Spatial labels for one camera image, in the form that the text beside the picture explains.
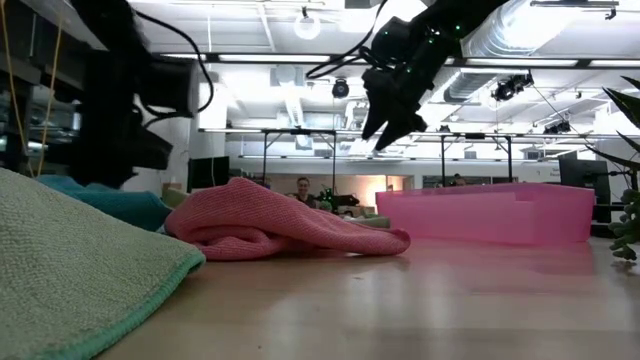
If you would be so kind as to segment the potted succulent plant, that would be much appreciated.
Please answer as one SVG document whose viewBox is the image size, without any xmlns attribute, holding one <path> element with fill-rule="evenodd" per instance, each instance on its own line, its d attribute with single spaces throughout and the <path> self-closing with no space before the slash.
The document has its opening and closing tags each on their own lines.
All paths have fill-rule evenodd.
<svg viewBox="0 0 640 360">
<path fill-rule="evenodd" d="M 634 97 L 611 88 L 604 88 L 604 92 L 626 116 L 627 120 L 640 130 L 640 97 Z M 604 153 L 593 146 L 587 146 L 587 148 L 613 164 L 626 167 L 632 175 L 640 177 L 640 162 Z M 615 235 L 615 240 L 609 249 L 614 257 L 627 262 L 635 262 L 638 260 L 638 256 L 632 245 L 640 246 L 640 185 L 625 190 L 621 202 L 623 203 L 623 214 L 619 217 L 618 222 L 608 225 L 609 230 Z"/>
</svg>

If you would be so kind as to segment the silver ceiling duct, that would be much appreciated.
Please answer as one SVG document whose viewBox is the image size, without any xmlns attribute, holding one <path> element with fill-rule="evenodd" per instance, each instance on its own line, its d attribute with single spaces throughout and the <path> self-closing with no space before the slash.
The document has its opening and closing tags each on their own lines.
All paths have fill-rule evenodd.
<svg viewBox="0 0 640 360">
<path fill-rule="evenodd" d="M 532 0 L 511 0 L 495 10 L 471 35 L 462 42 L 464 57 L 529 56 L 557 36 L 558 31 L 546 29 L 548 11 L 530 5 Z M 443 100 L 464 103 L 478 90 L 498 76 L 488 73 L 469 73 L 460 70 L 443 92 Z"/>
</svg>

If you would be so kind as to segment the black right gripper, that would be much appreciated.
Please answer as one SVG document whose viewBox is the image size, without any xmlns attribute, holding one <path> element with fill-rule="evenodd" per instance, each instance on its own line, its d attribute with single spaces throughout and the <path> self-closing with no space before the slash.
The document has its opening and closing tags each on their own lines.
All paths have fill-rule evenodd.
<svg viewBox="0 0 640 360">
<path fill-rule="evenodd" d="M 376 151 L 382 151 L 412 132 L 425 132 L 427 123 L 417 114 L 420 100 L 434 88 L 434 79 L 451 56 L 461 52 L 460 39 L 443 31 L 430 30 L 416 36 L 413 55 L 407 63 L 379 68 L 372 64 L 370 48 L 360 55 L 371 67 L 362 76 L 369 111 L 362 139 L 370 139 L 386 122 Z"/>
</svg>

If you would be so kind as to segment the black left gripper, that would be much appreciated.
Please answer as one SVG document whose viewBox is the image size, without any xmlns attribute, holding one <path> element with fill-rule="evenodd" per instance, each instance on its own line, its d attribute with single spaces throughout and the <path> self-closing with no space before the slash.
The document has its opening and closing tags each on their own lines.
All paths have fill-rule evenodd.
<svg viewBox="0 0 640 360">
<path fill-rule="evenodd" d="M 134 104 L 135 77 L 122 64 L 90 64 L 84 74 L 79 137 L 70 150 L 74 180 L 87 186 L 121 188 L 135 176 L 131 167 L 165 170 L 173 146 L 142 126 Z M 91 166 L 109 169 L 103 175 Z"/>
</svg>

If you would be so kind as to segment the black ceiling spotlight cluster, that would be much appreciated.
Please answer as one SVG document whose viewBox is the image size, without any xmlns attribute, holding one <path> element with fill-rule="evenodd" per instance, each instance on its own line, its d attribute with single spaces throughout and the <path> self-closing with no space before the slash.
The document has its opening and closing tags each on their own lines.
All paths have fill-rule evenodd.
<svg viewBox="0 0 640 360">
<path fill-rule="evenodd" d="M 497 102 L 509 101 L 533 84 L 534 79 L 530 72 L 511 75 L 497 83 L 497 87 L 491 92 L 491 97 Z"/>
</svg>

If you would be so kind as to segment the black monitor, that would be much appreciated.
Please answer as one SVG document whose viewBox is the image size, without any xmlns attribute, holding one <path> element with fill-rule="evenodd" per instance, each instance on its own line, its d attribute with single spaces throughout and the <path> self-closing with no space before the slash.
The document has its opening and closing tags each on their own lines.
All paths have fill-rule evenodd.
<svg viewBox="0 0 640 360">
<path fill-rule="evenodd" d="M 230 179 L 230 158 L 211 157 L 190 159 L 187 190 L 206 189 L 226 185 Z"/>
<path fill-rule="evenodd" d="M 611 222 L 611 190 L 605 161 L 560 159 L 561 184 L 594 191 L 592 219 L 601 224 Z"/>
</svg>

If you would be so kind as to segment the pink translucent plastic bin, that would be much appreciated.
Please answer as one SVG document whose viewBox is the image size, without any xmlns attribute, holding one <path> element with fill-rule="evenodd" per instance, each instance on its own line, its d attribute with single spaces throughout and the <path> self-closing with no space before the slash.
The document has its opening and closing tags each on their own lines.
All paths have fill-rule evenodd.
<svg viewBox="0 0 640 360">
<path fill-rule="evenodd" d="M 503 183 L 378 192 L 378 213 L 418 240 L 561 246 L 590 238 L 591 189 Z"/>
</svg>

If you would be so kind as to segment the overhead light bar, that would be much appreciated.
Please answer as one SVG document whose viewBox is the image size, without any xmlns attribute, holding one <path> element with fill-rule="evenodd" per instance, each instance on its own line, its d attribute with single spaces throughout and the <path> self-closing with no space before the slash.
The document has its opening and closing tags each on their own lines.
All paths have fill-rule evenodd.
<svg viewBox="0 0 640 360">
<path fill-rule="evenodd" d="M 250 53 L 160 53 L 160 56 L 202 60 L 204 63 L 229 64 L 303 64 L 320 65 L 337 58 L 335 54 L 250 54 Z M 640 70 L 638 58 L 536 58 L 536 57 L 472 57 L 451 58 L 446 67 L 468 68 L 539 68 L 588 70 Z"/>
</svg>

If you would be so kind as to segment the black background workstation frame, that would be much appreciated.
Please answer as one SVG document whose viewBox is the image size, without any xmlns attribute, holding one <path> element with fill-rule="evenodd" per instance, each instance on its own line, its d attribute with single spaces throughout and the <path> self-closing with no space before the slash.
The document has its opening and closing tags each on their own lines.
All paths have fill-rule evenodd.
<svg viewBox="0 0 640 360">
<path fill-rule="evenodd" d="M 465 140 L 492 140 L 500 149 L 507 153 L 507 166 L 508 166 L 508 182 L 514 182 L 514 174 L 513 174 L 513 137 L 511 135 L 504 135 L 500 133 L 487 134 L 481 132 L 450 132 L 444 133 L 441 132 L 439 135 L 440 138 L 440 169 L 441 169 L 441 182 L 444 187 L 447 186 L 446 181 L 446 147 L 445 141 L 448 137 L 453 137 L 455 141 L 465 139 Z"/>
<path fill-rule="evenodd" d="M 277 141 L 283 134 L 288 134 L 292 136 L 298 135 L 318 135 L 324 142 L 329 146 L 332 150 L 332 192 L 336 193 L 336 145 L 337 145 L 337 131 L 336 130 L 328 130 L 328 129 L 305 129 L 301 127 L 294 128 L 286 128 L 286 129 L 262 129 L 261 133 L 264 135 L 263 138 L 263 154 L 262 154 L 262 186 L 267 186 L 267 154 L 268 148 L 271 146 L 272 142 L 269 142 L 269 135 L 276 134 L 274 141 Z"/>
</svg>

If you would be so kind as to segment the teal microfiber towel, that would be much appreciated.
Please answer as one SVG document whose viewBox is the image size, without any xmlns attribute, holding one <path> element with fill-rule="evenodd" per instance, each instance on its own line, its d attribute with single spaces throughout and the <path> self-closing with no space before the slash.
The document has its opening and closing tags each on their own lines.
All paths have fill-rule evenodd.
<svg viewBox="0 0 640 360">
<path fill-rule="evenodd" d="M 160 229 L 172 212 L 158 196 L 148 191 L 126 192 L 99 183 L 83 186 L 63 175 L 41 175 L 36 180 L 107 215 L 152 232 Z"/>
</svg>

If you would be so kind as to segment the pink microfiber towel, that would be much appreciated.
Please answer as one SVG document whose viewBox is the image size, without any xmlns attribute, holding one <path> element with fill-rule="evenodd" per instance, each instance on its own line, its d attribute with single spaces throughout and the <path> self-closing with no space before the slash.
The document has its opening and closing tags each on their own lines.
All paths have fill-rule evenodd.
<svg viewBox="0 0 640 360">
<path fill-rule="evenodd" d="M 209 261 L 245 261 L 317 249 L 394 256 L 411 245 L 398 229 L 345 221 L 250 180 L 188 195 L 166 218 L 168 234 L 196 246 Z"/>
</svg>

